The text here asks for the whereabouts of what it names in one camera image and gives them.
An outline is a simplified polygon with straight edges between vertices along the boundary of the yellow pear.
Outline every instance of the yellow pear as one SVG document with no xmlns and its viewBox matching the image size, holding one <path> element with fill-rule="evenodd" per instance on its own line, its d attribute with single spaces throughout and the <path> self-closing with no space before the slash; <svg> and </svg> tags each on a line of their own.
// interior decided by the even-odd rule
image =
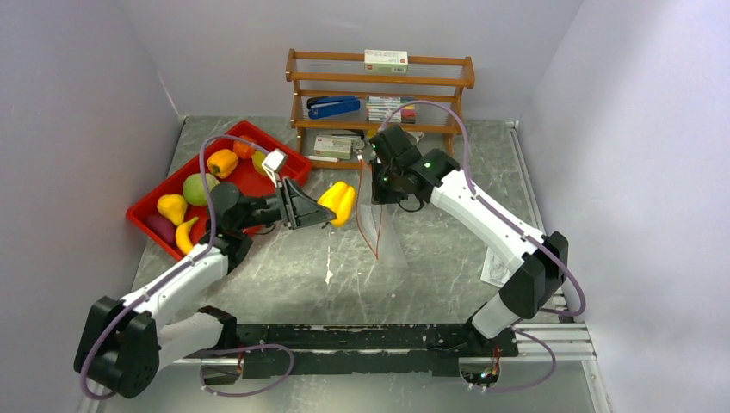
<svg viewBox="0 0 730 413">
<path fill-rule="evenodd" d="M 158 200 L 158 212 L 170 220 L 174 226 L 179 226 L 185 220 L 185 211 L 188 210 L 188 202 L 182 195 L 162 195 Z"/>
</svg>

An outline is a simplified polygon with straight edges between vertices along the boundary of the red tray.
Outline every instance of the red tray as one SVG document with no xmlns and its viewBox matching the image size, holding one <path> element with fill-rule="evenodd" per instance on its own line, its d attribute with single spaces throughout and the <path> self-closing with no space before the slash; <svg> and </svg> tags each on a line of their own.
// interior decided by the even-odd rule
<svg viewBox="0 0 730 413">
<path fill-rule="evenodd" d="M 293 178 L 301 186 L 306 183 L 306 180 L 309 177 L 309 171 L 312 169 L 312 165 L 309 163 L 309 160 L 301 156 L 301 154 L 296 151 L 289 149 L 288 146 L 278 140 L 270 137 L 261 129 L 253 126 L 249 122 L 243 121 L 234 126 L 233 129 L 227 132 L 227 134 L 232 136 L 247 136 L 269 151 L 273 151 L 274 149 L 282 150 L 287 154 L 288 158 L 280 175 Z M 233 148 L 232 140 L 218 139 L 206 148 L 206 158 L 216 151 L 231 148 Z M 167 244 L 162 240 L 162 238 L 152 232 L 152 230 L 145 225 L 145 219 L 150 215 L 158 213 L 158 199 L 160 196 L 167 194 L 183 194 L 183 182 L 185 182 L 185 179 L 191 174 L 199 173 L 200 167 L 198 166 L 198 157 L 195 156 L 177 172 L 172 174 L 172 176 L 165 179 L 161 184 L 154 188 L 152 192 L 147 194 L 144 198 L 127 210 L 127 218 L 177 260 L 181 260 L 184 254 L 176 245 Z M 220 181 L 235 183 L 236 186 L 241 189 L 242 193 L 249 196 L 265 196 L 274 193 L 274 184 L 268 177 L 256 172 L 251 160 L 245 161 L 239 159 L 238 166 L 233 173 L 226 179 L 220 179 Z M 185 220 L 187 221 L 193 217 L 200 217 L 198 222 L 193 225 L 190 232 L 190 240 L 193 241 L 193 243 L 196 243 L 205 233 L 207 207 L 188 205 L 188 211 L 185 213 Z M 257 230 L 257 228 L 250 228 L 245 232 L 253 234 Z"/>
</svg>

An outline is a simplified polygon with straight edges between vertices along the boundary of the clear plastic bag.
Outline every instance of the clear plastic bag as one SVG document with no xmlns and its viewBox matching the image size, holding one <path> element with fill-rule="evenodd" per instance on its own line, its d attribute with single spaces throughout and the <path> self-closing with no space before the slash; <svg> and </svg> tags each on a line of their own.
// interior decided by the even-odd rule
<svg viewBox="0 0 730 413">
<path fill-rule="evenodd" d="M 511 276 L 512 274 L 504 262 L 494 254 L 493 249 L 487 247 L 484 267 L 481 269 L 481 280 L 501 288 Z"/>
<path fill-rule="evenodd" d="M 373 205 L 373 170 L 360 160 L 360 183 L 357 189 L 355 216 L 368 247 L 378 263 L 394 268 L 408 267 L 408 261 L 393 229 L 393 215 L 385 205 Z"/>
</svg>

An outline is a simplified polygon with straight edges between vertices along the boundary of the orange bell pepper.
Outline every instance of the orange bell pepper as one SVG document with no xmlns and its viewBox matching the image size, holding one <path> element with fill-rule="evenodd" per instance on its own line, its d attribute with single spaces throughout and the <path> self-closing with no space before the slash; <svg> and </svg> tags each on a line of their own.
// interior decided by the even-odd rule
<svg viewBox="0 0 730 413">
<path fill-rule="evenodd" d="M 226 179 L 238 165 L 238 155 L 230 149 L 221 149 L 207 159 L 210 173 L 220 179 Z"/>
</svg>

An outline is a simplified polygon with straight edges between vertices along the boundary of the white wall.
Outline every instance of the white wall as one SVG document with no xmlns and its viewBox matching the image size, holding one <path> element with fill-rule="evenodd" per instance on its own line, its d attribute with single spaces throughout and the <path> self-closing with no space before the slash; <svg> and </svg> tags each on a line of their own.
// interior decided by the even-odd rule
<svg viewBox="0 0 730 413">
<path fill-rule="evenodd" d="M 471 55 L 466 117 L 516 119 L 582 0 L 125 0 L 181 114 L 291 111 L 290 47 Z"/>
<path fill-rule="evenodd" d="M 616 412 L 730 405 L 730 3 L 586 0 L 520 139 Z"/>
<path fill-rule="evenodd" d="M 124 213 L 179 123 L 116 2 L 1 2 L 0 96 L 0 411 L 71 411 L 86 314 L 129 291 Z"/>
</svg>

